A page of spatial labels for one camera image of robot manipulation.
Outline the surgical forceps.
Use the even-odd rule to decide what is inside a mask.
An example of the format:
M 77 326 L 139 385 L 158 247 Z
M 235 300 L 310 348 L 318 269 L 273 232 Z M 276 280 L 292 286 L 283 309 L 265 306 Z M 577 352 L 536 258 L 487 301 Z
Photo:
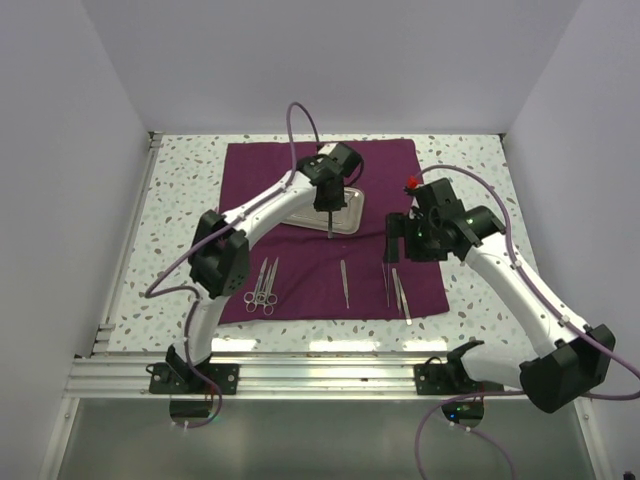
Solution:
M 259 307 L 266 316 L 271 316 L 277 302 L 277 295 L 272 291 L 276 265 L 264 264 L 252 291 L 244 295 L 246 311 L 255 312 Z

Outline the steel instrument tray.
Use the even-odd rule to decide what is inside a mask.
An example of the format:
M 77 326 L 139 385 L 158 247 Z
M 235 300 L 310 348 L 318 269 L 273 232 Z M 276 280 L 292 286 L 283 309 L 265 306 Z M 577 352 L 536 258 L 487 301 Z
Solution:
M 364 211 L 365 195 L 357 188 L 345 189 L 346 206 L 333 213 L 333 233 L 339 235 L 355 234 L 360 227 Z M 282 224 L 328 232 L 328 213 L 318 212 L 309 203 L 287 217 Z

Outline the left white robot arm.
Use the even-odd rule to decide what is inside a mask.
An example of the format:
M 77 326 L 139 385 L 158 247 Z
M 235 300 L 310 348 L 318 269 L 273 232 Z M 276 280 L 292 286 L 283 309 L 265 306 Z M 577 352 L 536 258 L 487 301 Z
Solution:
M 297 172 L 282 177 L 249 202 L 224 212 L 205 215 L 197 229 L 195 251 L 188 255 L 196 283 L 183 338 L 167 351 L 172 379 L 185 392 L 201 390 L 208 379 L 204 365 L 212 353 L 211 340 L 226 304 L 242 290 L 250 273 L 250 252 L 259 240 L 301 207 L 319 197 L 322 211 L 345 206 L 344 177 L 310 180 Z

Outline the surgical scissors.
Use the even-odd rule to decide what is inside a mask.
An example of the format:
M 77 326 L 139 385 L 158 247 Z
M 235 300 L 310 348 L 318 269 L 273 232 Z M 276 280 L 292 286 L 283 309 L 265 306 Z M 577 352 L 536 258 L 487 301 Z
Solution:
M 262 283 L 263 283 L 263 279 L 264 279 L 264 274 L 265 274 L 265 271 L 266 271 L 267 263 L 268 263 L 268 259 L 265 258 L 263 260 L 262 264 L 261 264 L 261 267 L 260 267 L 260 270 L 259 270 L 259 273 L 258 273 L 258 277 L 256 279 L 256 282 L 255 282 L 253 290 L 247 292 L 244 295 L 244 301 L 245 301 L 245 304 L 247 306 L 249 306 L 250 304 L 254 304 L 254 305 L 257 304 L 258 296 L 259 296 L 259 294 L 261 292 L 261 286 L 262 286 Z

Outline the steel tweezers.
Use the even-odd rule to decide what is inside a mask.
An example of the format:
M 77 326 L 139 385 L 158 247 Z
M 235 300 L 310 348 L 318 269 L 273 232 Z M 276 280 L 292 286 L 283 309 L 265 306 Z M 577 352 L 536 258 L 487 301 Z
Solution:
M 411 314 L 410 314 L 409 304 L 408 304 L 408 300 L 407 300 L 407 297 L 406 297 L 406 293 L 405 293 L 405 290 L 403 288 L 401 279 L 399 277 L 398 277 L 397 283 L 398 283 L 398 291 L 399 291 L 398 295 L 399 295 L 399 298 L 400 298 L 401 308 L 402 308 L 403 314 L 405 316 L 405 321 L 406 321 L 406 324 L 408 326 L 411 326 L 413 324 L 413 320 L 412 320 L 412 317 L 411 317 Z
M 394 284 L 395 302 L 396 302 L 399 315 L 402 318 L 404 316 L 404 309 L 403 309 L 403 303 L 402 303 L 402 288 L 401 288 L 398 272 L 395 267 L 391 269 L 391 274 L 392 274 L 392 279 Z
M 382 263 L 382 273 L 383 273 L 383 280 L 384 280 L 385 292 L 386 292 L 386 303 L 387 303 L 387 307 L 389 308 L 391 293 L 390 293 L 390 268 L 388 263 L 385 263 L 385 262 Z

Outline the purple cloth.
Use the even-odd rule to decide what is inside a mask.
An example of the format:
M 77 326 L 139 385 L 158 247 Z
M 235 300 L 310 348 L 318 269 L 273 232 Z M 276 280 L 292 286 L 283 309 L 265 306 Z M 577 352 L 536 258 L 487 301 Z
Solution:
M 361 224 L 352 235 L 326 234 L 279 225 L 250 253 L 250 276 L 227 302 L 220 325 L 266 320 L 391 320 L 401 316 L 388 307 L 382 274 L 385 216 L 406 212 L 411 199 L 403 187 L 420 170 L 415 143 L 409 139 L 344 141 L 362 155 L 364 173 L 356 188 L 364 193 Z M 245 202 L 272 186 L 291 167 L 286 143 L 234 143 L 227 147 L 220 211 Z M 264 259 L 279 258 L 274 282 L 278 301 L 272 315 L 262 307 L 246 311 L 245 292 L 255 286 Z M 345 260 L 350 308 L 346 307 L 340 261 Z M 449 311 L 438 263 L 403 261 L 396 265 L 413 318 Z

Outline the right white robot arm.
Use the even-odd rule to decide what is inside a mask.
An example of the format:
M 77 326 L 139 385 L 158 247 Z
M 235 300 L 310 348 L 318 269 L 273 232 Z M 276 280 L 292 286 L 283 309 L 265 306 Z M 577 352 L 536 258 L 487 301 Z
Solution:
M 588 394 L 605 379 L 615 336 L 590 326 L 568 308 L 517 253 L 503 221 L 487 207 L 466 210 L 414 204 L 386 218 L 384 259 L 428 262 L 449 255 L 475 271 L 523 328 L 534 354 L 519 359 L 508 350 L 470 340 L 445 362 L 425 362 L 426 381 L 439 393 L 471 393 L 479 385 L 518 389 L 540 410 L 553 413 Z

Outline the ring handled clamp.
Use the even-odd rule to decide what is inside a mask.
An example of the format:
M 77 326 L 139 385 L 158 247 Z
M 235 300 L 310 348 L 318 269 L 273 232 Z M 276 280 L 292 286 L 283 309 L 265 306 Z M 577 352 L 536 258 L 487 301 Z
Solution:
M 261 306 L 273 306 L 278 300 L 277 295 L 274 293 L 274 284 L 278 266 L 279 259 L 276 258 L 275 261 L 267 267 L 267 273 L 261 286 L 261 292 L 258 296 L 258 304 Z

